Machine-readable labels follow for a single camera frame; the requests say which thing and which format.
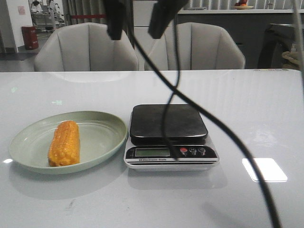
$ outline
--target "white table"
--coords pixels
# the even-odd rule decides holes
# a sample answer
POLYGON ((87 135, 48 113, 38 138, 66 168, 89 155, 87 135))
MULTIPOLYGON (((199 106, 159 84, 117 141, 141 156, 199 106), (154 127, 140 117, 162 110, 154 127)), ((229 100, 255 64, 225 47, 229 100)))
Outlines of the white table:
MULTIPOLYGON (((165 72, 175 81, 175 72, 165 72)), ((255 157, 288 177, 269 183, 284 228, 303 227, 304 105, 293 70, 185 71, 181 91, 230 126, 255 157)), ((236 145, 203 117, 220 164, 205 172, 136 172, 123 149, 67 175, 27 171, 8 146, 23 128, 71 111, 109 112, 129 123, 138 104, 161 104, 169 90, 152 72, 0 73, 2 228, 268 228, 264 200, 236 145)), ((178 98, 174 103, 182 103, 178 98)))

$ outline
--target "light green plate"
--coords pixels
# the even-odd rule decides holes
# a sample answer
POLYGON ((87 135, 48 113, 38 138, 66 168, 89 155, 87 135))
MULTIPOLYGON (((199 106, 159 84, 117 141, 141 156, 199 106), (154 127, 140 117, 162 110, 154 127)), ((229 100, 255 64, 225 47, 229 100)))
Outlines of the light green plate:
POLYGON ((55 115, 40 120, 12 140, 9 153, 24 168, 44 174, 65 174, 91 168, 115 154, 127 138, 127 126, 115 115, 83 111, 55 115), (80 163, 62 167, 48 165, 48 149, 56 127, 66 120, 79 126, 80 163))

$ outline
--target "corn on the cob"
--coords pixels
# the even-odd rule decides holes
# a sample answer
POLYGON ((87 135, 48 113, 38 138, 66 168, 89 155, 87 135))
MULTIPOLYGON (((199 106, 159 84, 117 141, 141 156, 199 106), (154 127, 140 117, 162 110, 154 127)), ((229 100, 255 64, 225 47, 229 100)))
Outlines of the corn on the cob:
POLYGON ((50 166, 80 162, 79 129, 75 121, 68 120, 58 125, 47 157, 50 166))

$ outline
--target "white chair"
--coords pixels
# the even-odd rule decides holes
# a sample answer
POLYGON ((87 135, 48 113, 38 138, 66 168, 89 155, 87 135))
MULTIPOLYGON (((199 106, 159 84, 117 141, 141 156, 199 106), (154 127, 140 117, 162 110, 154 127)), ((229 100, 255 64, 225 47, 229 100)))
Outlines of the white chair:
POLYGON ((83 23, 54 31, 34 61, 35 71, 134 71, 139 63, 125 34, 111 40, 107 26, 83 23))
MULTIPOLYGON (((178 25, 181 70, 244 69, 245 57, 228 32, 214 25, 178 25)), ((149 57, 160 70, 177 70, 172 27, 155 40, 149 57)), ((145 69, 151 70, 145 63, 145 69)))

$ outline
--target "digital kitchen scale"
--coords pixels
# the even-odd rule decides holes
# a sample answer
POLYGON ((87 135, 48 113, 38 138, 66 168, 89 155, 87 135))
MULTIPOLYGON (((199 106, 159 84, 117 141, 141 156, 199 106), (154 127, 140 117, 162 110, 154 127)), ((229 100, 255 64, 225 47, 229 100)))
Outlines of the digital kitchen scale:
POLYGON ((137 171, 203 171, 219 163, 207 128, 198 111, 188 104, 171 104, 166 134, 177 159, 161 134, 163 104, 135 106, 130 121, 124 162, 137 171))

